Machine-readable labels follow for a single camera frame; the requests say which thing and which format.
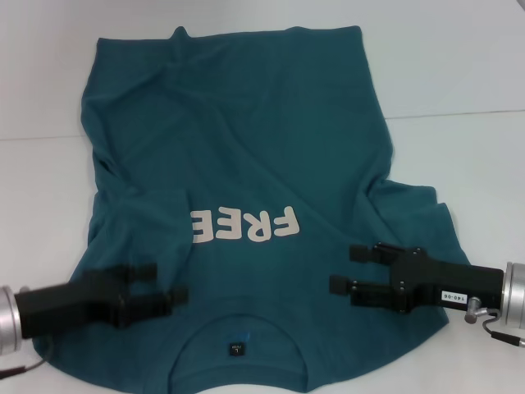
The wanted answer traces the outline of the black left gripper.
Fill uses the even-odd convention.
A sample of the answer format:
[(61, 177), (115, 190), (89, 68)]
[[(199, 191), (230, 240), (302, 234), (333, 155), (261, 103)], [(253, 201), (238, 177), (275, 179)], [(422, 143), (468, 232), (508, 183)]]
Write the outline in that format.
[(189, 301), (187, 287), (149, 294), (133, 294), (134, 282), (155, 282), (155, 263), (120, 265), (94, 269), (61, 285), (21, 291), (15, 294), (24, 339), (44, 337), (91, 323), (127, 328), (151, 318), (171, 315), (173, 309)]

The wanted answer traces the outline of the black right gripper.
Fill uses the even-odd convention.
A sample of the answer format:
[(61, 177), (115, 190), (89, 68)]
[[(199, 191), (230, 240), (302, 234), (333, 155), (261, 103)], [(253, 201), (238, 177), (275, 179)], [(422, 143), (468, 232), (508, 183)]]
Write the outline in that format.
[(395, 305), (404, 313), (423, 306), (465, 311), (473, 297), (485, 308), (498, 309), (501, 305), (504, 272), (500, 269), (447, 263), (430, 257), (423, 250), (400, 254), (400, 247), (381, 242), (371, 248), (351, 245), (349, 259), (391, 266), (393, 289), (388, 285), (330, 276), (329, 292), (348, 296), (354, 306), (393, 309)]

